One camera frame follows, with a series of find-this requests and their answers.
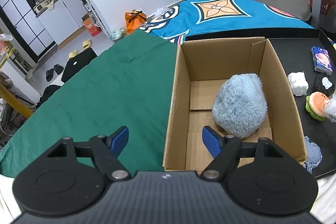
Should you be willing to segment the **grey pink plush toy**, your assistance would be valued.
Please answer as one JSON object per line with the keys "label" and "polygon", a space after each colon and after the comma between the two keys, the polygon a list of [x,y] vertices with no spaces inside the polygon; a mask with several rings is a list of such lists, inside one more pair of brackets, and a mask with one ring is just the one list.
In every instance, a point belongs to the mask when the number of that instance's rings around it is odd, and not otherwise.
{"label": "grey pink plush toy", "polygon": [[266,119],[267,102],[260,78],[255,73],[233,75],[221,85],[212,109],[217,126],[245,139]]}

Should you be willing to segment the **white fluffy cloth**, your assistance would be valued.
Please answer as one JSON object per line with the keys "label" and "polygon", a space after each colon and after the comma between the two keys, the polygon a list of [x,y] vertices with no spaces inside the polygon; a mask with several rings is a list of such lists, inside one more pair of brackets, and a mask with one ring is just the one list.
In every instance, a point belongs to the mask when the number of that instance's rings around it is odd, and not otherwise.
{"label": "white fluffy cloth", "polygon": [[307,94],[309,84],[304,72],[292,72],[287,77],[291,91],[295,96],[299,97]]}

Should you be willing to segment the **hamburger plush toy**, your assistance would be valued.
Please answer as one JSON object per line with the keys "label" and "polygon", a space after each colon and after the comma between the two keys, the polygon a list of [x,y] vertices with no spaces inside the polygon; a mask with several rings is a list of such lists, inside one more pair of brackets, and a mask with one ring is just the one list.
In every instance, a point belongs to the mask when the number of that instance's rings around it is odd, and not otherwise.
{"label": "hamburger plush toy", "polygon": [[313,92],[306,96],[305,108],[312,118],[323,122],[327,116],[324,112],[328,97],[322,92]]}

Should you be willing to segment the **clear bag white filling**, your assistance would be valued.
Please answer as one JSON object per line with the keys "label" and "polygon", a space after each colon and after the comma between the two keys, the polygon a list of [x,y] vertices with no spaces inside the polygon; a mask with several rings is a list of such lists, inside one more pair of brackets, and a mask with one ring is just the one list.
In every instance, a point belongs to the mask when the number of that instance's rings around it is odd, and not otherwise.
{"label": "clear bag white filling", "polygon": [[327,118],[335,123],[336,121],[336,91],[326,100],[324,113]]}

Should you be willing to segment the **black white plush keychain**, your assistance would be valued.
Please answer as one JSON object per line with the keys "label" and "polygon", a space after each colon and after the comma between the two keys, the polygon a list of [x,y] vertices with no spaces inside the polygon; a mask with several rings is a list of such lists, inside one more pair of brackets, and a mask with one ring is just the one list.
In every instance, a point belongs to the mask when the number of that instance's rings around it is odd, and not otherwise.
{"label": "black white plush keychain", "polygon": [[335,84],[327,76],[321,75],[315,79],[314,88],[316,92],[321,92],[329,97],[335,91]]}

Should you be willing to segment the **blue tissue pack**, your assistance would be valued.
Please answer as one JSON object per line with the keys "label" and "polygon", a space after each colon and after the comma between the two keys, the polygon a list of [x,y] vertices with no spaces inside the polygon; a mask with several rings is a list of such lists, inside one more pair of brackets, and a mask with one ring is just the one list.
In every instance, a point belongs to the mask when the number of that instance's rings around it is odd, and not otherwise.
{"label": "blue tissue pack", "polygon": [[326,49],[313,46],[311,48],[314,70],[319,73],[325,73],[331,76],[333,68],[331,65],[329,53]]}

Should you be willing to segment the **green cloth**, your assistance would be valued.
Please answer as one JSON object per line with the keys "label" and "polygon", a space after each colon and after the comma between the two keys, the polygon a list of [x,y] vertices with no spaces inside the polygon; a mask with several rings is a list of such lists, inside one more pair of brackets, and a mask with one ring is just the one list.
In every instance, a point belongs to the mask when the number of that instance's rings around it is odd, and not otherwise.
{"label": "green cloth", "polygon": [[121,126],[119,156],[130,173],[162,170],[177,45],[137,30],[57,90],[1,150],[1,174],[16,177],[59,139],[88,141]]}

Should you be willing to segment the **brown cardboard box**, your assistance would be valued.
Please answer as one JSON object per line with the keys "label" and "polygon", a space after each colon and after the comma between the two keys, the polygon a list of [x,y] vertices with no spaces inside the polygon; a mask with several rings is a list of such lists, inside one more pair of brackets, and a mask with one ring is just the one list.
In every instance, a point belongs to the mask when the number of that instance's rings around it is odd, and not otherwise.
{"label": "brown cardboard box", "polygon": [[202,133],[246,142],[267,137],[299,163],[307,159],[297,105],[266,38],[185,42],[177,47],[163,168],[204,170],[217,155]]}

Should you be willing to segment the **black slipper pair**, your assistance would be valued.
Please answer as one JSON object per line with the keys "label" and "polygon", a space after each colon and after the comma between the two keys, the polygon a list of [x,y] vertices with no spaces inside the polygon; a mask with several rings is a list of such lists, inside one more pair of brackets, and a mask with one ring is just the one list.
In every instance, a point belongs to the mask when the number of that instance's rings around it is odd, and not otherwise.
{"label": "black slipper pair", "polygon": [[61,65],[55,64],[53,68],[46,71],[46,81],[50,82],[54,77],[54,73],[60,75],[63,72],[63,70],[64,68]]}

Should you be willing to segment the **black chair with logo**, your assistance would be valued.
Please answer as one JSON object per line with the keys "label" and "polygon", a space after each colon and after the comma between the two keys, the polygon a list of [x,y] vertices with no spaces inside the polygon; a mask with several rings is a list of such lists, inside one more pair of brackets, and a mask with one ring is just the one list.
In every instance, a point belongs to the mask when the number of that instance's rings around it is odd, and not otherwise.
{"label": "black chair with logo", "polygon": [[66,64],[61,81],[66,83],[96,57],[96,52],[92,50],[92,48],[88,48],[77,54],[75,57],[72,57]]}

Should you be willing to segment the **orange cardboard carton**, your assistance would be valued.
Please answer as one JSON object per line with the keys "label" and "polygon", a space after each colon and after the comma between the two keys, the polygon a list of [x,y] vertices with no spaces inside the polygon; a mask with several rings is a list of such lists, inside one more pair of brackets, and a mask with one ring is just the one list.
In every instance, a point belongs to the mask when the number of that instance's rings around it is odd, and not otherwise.
{"label": "orange cardboard carton", "polygon": [[91,19],[89,14],[85,14],[82,18],[82,24],[91,34],[92,37],[98,35],[101,31],[100,27],[96,26],[95,21]]}

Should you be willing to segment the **black shallow tray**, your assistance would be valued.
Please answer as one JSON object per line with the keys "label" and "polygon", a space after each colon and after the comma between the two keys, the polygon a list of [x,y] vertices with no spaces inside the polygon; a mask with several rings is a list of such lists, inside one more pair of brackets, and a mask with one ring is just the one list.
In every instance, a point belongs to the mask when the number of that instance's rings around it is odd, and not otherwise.
{"label": "black shallow tray", "polygon": [[[276,51],[286,74],[304,72],[309,83],[308,92],[314,91],[318,73],[313,68],[311,48],[321,47],[329,52],[331,64],[335,69],[335,51],[326,35],[314,28],[251,28],[213,32],[209,34],[190,35],[187,41],[217,38],[265,37],[269,39]],[[310,141],[320,146],[322,161],[313,169],[316,179],[335,173],[335,123],[319,122],[311,118],[305,109],[305,98],[296,97],[295,102],[301,118],[303,133]]]}

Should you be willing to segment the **orange gift bag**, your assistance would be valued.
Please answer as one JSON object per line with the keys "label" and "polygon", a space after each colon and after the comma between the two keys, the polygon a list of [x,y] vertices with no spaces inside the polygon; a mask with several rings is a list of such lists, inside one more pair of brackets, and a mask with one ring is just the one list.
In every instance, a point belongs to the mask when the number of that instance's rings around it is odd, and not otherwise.
{"label": "orange gift bag", "polygon": [[126,31],[131,34],[147,21],[147,15],[142,10],[132,10],[125,13]]}

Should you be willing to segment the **blue patterned blanket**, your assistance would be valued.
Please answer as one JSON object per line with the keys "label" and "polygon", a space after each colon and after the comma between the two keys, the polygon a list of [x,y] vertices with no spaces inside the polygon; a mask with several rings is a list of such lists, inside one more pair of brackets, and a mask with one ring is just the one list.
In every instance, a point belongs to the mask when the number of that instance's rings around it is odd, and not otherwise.
{"label": "blue patterned blanket", "polygon": [[175,44],[183,44],[188,36],[250,28],[311,26],[254,0],[187,0],[139,26],[140,30]]}

